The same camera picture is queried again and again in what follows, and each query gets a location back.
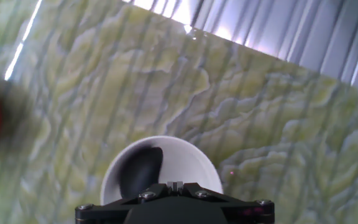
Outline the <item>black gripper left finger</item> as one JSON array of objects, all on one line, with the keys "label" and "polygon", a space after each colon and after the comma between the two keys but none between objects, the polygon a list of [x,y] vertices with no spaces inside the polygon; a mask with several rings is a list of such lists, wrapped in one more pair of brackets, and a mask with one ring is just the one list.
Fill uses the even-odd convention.
[{"label": "black gripper left finger", "polygon": [[133,208],[139,208],[148,202],[172,196],[174,191],[175,183],[167,182],[166,184],[153,184],[136,197],[119,199],[106,205],[85,203],[75,208],[75,223],[94,224],[103,220],[123,223]]}]

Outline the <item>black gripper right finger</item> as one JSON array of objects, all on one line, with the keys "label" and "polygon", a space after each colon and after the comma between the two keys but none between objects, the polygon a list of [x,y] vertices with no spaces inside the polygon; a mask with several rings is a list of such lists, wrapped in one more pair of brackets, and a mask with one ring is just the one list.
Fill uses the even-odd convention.
[{"label": "black gripper right finger", "polygon": [[238,223],[275,223],[275,204],[268,199],[251,202],[201,187],[197,183],[174,182],[174,192],[183,197],[202,200],[220,208],[228,221]]}]

